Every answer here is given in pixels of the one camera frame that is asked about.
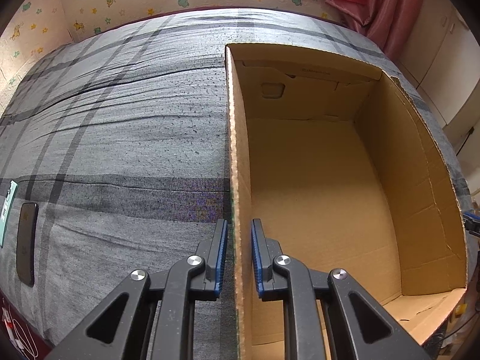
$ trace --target blue gripper pad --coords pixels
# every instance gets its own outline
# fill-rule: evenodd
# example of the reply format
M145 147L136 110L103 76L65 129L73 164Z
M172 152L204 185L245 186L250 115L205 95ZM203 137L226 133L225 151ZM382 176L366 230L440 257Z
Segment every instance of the blue gripper pad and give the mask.
M262 280L262 260L260 257L260 249L258 247L257 232L254 223L251 223L251 259L253 260L253 272L255 275L255 284L257 287L258 297L261 298L264 293Z
M217 298L220 297L223 286L223 273L225 270L225 258L227 255L227 221L223 221L222 237L220 238L220 247L218 250L217 264L215 265L215 289L214 293Z

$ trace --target bed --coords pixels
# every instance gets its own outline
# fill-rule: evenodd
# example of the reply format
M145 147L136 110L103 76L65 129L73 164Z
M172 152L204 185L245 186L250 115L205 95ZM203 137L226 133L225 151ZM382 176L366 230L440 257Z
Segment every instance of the bed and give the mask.
M443 153L462 209L471 208L455 153L428 106L365 37L261 9L129 24L45 56L0 119L0 195L18 183L0 288L46 340L60 342L132 270L169 268L213 233L218 218L230 220L224 49L237 42L327 50L398 77ZM33 288L15 267L27 200L39 204ZM196 359L237 358L232 255L230 243L220 300L196 307Z

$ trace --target cardboard box wall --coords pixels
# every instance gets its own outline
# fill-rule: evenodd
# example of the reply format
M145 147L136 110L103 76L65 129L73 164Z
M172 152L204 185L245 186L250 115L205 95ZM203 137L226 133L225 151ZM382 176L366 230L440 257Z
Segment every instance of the cardboard box wall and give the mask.
M284 357L282 304L253 288L253 218L309 268L345 268L422 344L465 292L466 244L446 165L399 82L275 44L228 45L226 69L239 357Z

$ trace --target corrugated cardboard edge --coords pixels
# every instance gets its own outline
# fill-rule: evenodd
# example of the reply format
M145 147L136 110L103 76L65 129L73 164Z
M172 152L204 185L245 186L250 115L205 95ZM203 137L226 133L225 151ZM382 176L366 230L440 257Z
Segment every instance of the corrugated cardboard edge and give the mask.
M429 316L423 323L420 323L409 332L416 342L422 345L430 338L431 334L426 333L430 331L429 326L435 325L440 327L460 302L466 290L466 288L452 290L450 294L435 307L436 312L434 316Z
M423 126L425 126L428 134L430 135L431 137L431 140L433 141L433 144L435 145L435 148L437 149L437 152L438 154L440 155L440 158L442 159L442 162L443 162L443 165L445 166L446 170L447 170L447 173L449 175L449 182L450 182L450 185L452 187L452 190L454 192L454 196L455 196L455 202L457 203L457 207L458 207L458 217L459 217L459 220L460 220L460 223L462 225L462 229L463 229L463 240L464 240L464 243L465 243L465 256L466 256L466 268L465 268L465 288L467 288L467 285L468 285L468 280L469 280L469 265L468 265L468 250L467 250L467 237L465 235L465 226L464 226L464 222L463 222L463 218L462 218L462 209L460 207L460 202L458 201L458 198L457 198L457 194L455 193L455 188L454 188L454 185L453 185L453 182L452 182L452 174L450 173L450 169L448 169L448 166L447 166L447 163L445 161L445 158L443 157L443 154L442 154L442 151L440 150L440 147L438 146L434 136L431 134L430 132L430 129L428 128L427 126L427 123L425 122L425 120L423 119L422 115L420 115L420 112L418 112L418 109L417 107L415 106L414 102L413 102L413 99L411 98L411 96L407 93L407 91L402 87L402 84L400 82L400 79L398 77L395 77L395 76L389 76L390 79L393 81L393 83L395 84L395 86L397 86L397 88L400 90L400 92L402 92L402 94L405 96L405 98L410 102L410 105L412 106L413 108L413 111L417 114L417 116L419 117L420 121L423 123Z
M251 358L251 342L248 342L250 327L245 323L245 294L243 285L243 264L241 232L236 231L237 221L240 216L239 210L239 170L238 170L238 152L237 152L237 129L235 124L235 104L233 94L233 66L228 62L233 61L231 51L225 47L225 68L227 76L227 91L229 98L229 156L230 156L230 180L231 180L231 202L232 202L232 225L233 225L233 251L234 251L234 282L235 282L235 307L237 322L237 356L239 359L246 360Z

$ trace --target white cable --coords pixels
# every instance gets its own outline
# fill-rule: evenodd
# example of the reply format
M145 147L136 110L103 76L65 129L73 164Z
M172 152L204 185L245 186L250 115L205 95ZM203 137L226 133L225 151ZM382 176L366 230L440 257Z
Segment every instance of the white cable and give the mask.
M10 305L8 306L8 310L9 310L9 314L11 316ZM32 343L30 343L30 340L28 339L27 335L25 334L25 330L23 330L20 323L15 318L13 318L13 316L11 316L11 319L12 319L12 323L13 323L13 328L15 330L15 334L17 335L18 339L22 343L23 348L35 360L38 357L38 349L37 349L37 345L35 344L35 340L32 337L32 333L30 332L30 329L28 328L28 326L26 327L27 331L28 331L28 334L30 335L30 339L32 340ZM17 329L17 325L22 330L22 333L23 333L23 336L25 336L26 342L22 339L22 336L19 334L19 331Z

